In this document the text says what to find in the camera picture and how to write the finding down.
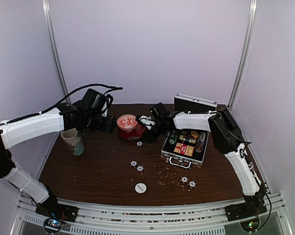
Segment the black white chip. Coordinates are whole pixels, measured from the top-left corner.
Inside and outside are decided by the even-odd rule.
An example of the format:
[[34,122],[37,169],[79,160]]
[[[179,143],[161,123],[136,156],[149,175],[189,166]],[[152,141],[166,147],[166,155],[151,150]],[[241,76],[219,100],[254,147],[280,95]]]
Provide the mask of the black white chip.
[[133,160],[133,161],[130,162],[130,166],[131,167],[137,167],[137,165],[138,165],[138,163],[135,160]]
[[181,182],[183,183],[188,182],[188,178],[186,176],[181,177]]
[[144,167],[142,165],[139,165],[139,166],[137,166],[136,170],[138,172],[142,172],[142,171],[144,171]]

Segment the red playing card box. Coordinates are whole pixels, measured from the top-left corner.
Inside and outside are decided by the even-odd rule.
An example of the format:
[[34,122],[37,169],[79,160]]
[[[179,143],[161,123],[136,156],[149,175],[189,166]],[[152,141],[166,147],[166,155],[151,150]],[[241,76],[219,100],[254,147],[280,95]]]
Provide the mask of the red playing card box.
[[178,153],[183,156],[192,156],[194,153],[194,147],[184,144],[184,143],[177,143],[174,149],[175,153]]

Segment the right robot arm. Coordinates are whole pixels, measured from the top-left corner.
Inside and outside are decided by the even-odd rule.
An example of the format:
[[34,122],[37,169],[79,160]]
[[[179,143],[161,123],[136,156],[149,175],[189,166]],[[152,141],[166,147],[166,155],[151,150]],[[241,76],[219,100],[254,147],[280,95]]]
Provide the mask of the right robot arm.
[[241,183],[245,200],[242,212],[246,216],[252,216],[260,209],[266,191],[255,172],[253,162],[246,159],[246,146],[249,142],[244,140],[228,108],[206,112],[182,110],[170,113],[163,103],[158,103],[150,112],[154,118],[144,115],[136,118],[147,128],[144,138],[148,142],[154,142],[161,134],[174,129],[210,132],[215,149],[229,160]]

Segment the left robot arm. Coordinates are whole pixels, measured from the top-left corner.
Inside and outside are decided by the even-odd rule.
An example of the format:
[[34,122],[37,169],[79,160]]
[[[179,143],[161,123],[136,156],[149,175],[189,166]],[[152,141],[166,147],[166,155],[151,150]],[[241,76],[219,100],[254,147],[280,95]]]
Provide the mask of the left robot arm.
[[74,104],[60,101],[41,112],[0,121],[0,178],[42,204],[43,211],[50,217],[57,217],[61,206],[54,201],[53,194],[13,162],[9,149],[49,133],[73,130],[75,137],[81,137],[85,131],[113,133],[116,119],[107,114],[112,102],[110,94],[88,89],[84,97]]

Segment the black 100 chip near saucer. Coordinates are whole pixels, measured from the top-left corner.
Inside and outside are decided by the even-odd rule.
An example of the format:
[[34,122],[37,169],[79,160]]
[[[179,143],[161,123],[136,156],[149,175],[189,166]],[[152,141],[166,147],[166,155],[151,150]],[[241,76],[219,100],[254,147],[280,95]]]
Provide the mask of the black 100 chip near saucer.
[[136,142],[137,147],[142,147],[143,143],[141,141]]

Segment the white orange patterned bowl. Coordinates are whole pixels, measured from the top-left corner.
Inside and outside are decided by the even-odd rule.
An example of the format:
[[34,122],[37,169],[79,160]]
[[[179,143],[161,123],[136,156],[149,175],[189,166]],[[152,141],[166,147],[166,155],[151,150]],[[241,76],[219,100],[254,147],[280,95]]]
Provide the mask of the white orange patterned bowl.
[[137,123],[136,117],[131,114],[122,115],[117,119],[118,127],[125,132],[134,130]]

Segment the chip stack left in case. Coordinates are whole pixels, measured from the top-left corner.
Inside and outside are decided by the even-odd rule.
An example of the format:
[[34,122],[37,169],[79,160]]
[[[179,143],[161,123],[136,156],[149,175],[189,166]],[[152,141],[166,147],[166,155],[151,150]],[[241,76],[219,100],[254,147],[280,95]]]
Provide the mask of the chip stack left in case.
[[179,137],[179,134],[176,131],[171,132],[169,135],[169,143],[171,145],[176,144],[178,137]]

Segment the aluminium poker case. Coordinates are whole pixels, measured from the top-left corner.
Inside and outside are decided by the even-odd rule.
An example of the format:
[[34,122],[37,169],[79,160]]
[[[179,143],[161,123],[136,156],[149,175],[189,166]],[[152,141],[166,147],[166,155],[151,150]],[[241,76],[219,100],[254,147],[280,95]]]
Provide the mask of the aluminium poker case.
[[[215,111],[217,102],[185,94],[174,97],[174,110],[188,113],[209,113]],[[175,129],[168,133],[161,150],[161,156],[172,165],[190,168],[192,164],[201,166],[209,139],[209,125],[204,119],[200,125]]]

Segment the gold card decks in case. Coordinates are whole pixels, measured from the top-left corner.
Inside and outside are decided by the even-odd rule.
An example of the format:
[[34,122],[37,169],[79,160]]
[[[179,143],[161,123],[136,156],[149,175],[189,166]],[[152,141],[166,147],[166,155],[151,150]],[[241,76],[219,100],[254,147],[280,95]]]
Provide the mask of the gold card decks in case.
[[183,143],[196,144],[199,133],[194,130],[182,130],[179,135],[179,140]]

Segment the chip stack right in case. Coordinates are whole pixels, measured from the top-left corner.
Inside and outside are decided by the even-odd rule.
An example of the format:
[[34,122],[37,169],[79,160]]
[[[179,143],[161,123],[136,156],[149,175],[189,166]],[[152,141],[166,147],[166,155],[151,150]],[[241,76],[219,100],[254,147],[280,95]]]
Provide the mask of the chip stack right in case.
[[195,151],[197,153],[201,153],[204,150],[204,147],[206,144],[206,137],[207,137],[206,132],[200,132],[199,137],[197,138],[197,141],[196,141],[196,146],[195,146]]

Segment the front aluminium rail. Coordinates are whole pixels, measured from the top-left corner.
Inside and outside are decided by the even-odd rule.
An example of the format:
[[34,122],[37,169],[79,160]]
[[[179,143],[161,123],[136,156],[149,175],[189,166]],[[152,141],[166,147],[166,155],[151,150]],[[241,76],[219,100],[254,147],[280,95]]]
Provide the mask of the front aluminium rail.
[[[295,235],[280,193],[270,195],[272,211],[255,219],[264,227],[251,235]],[[249,235],[242,228],[253,217],[229,221],[225,207],[243,199],[181,206],[111,206],[59,199],[78,207],[75,222],[66,222],[56,235]],[[43,228],[45,216],[35,213],[29,197],[22,195],[15,210],[9,235],[48,235]]]

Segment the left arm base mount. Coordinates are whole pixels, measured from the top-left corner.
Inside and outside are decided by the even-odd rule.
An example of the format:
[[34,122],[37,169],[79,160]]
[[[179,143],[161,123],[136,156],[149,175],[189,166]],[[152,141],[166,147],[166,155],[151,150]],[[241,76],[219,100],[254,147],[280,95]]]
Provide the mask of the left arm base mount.
[[68,225],[68,222],[75,222],[78,214],[77,207],[60,204],[56,198],[49,198],[43,203],[31,199],[31,202],[36,206],[37,214],[47,217],[43,222],[43,228],[48,234],[58,233]]

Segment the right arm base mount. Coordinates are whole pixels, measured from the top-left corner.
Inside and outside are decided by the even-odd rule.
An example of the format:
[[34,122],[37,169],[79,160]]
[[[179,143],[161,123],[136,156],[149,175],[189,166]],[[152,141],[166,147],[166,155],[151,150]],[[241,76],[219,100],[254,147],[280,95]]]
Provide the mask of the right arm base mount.
[[244,202],[225,207],[228,222],[240,220],[240,226],[247,233],[259,231],[261,226],[260,214],[267,212],[264,202],[265,194],[258,192],[254,196],[244,196]]

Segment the left aluminium frame post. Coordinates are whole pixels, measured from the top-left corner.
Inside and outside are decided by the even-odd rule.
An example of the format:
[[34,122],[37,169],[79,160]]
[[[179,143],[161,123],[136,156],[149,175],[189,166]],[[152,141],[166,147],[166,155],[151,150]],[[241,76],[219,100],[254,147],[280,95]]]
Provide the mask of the left aluminium frame post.
[[46,26],[48,30],[49,42],[51,46],[52,57],[53,57],[57,77],[58,77],[63,95],[67,95],[69,92],[65,82],[65,78],[64,78],[62,67],[61,67],[60,58],[59,58],[59,53],[58,53],[58,49],[56,45],[55,33],[54,33],[53,23],[52,23],[52,15],[50,10],[50,1],[42,0],[42,6],[43,6],[43,13],[44,13]]

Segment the aluminium frame post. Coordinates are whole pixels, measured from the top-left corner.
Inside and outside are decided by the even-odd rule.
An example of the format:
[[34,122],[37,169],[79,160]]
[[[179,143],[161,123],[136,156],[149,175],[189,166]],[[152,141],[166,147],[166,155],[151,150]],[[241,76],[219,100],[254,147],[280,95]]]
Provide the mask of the aluminium frame post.
[[51,46],[52,57],[53,57],[57,77],[58,77],[63,95],[67,95],[69,92],[65,82],[65,78],[64,78],[62,67],[61,67],[60,58],[59,58],[59,53],[58,53],[58,49],[56,45],[55,33],[54,33],[53,23],[52,23],[52,15],[50,10],[50,1],[42,0],[42,6],[43,6],[43,13],[44,13],[46,26],[48,30],[49,42]]
[[238,102],[240,91],[244,81],[244,77],[245,77],[245,73],[247,69],[247,59],[249,56],[250,49],[252,47],[252,42],[253,42],[253,37],[255,32],[258,5],[259,5],[258,0],[250,1],[244,44],[242,48],[241,57],[239,60],[239,65],[238,65],[238,69],[237,69],[237,73],[235,77],[233,90],[228,103],[228,107],[230,108],[230,110],[235,110],[235,105]]

